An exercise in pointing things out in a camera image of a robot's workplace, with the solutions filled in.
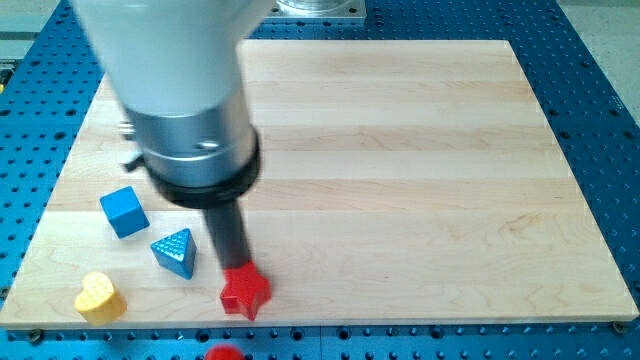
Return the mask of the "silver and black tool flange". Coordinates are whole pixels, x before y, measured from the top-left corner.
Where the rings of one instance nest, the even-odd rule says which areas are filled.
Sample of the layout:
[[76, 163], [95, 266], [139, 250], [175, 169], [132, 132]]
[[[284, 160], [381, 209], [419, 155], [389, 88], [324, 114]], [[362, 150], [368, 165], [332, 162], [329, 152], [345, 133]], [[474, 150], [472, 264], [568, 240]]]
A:
[[195, 114], [160, 116], [126, 109], [138, 152], [122, 167], [146, 169], [156, 190], [182, 207], [208, 209], [234, 202], [260, 172], [260, 139], [245, 93]]

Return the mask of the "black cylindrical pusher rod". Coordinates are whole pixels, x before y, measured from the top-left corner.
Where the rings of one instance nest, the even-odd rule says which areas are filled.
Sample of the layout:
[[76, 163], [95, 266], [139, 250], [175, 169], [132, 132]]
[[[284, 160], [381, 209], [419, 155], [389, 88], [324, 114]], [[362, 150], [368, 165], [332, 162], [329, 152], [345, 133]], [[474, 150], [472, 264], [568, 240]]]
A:
[[252, 260], [238, 201], [205, 209], [203, 214], [223, 270], [240, 268]]

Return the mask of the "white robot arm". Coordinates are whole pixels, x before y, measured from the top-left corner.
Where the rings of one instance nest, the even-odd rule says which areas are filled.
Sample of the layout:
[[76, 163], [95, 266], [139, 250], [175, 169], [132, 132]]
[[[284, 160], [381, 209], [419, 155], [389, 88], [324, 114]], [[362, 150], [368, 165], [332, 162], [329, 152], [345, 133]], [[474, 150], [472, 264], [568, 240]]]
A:
[[237, 47], [261, 0], [73, 0], [157, 191], [203, 211], [223, 269], [251, 262], [238, 199], [256, 181], [260, 138]]

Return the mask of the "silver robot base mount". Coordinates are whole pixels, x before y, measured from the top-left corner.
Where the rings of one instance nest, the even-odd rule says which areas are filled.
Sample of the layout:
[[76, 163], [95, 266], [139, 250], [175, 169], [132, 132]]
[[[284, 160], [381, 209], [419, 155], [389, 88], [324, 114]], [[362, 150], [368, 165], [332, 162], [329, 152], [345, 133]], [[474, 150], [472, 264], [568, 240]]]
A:
[[266, 16], [274, 23], [355, 23], [367, 17], [365, 0], [275, 0]]

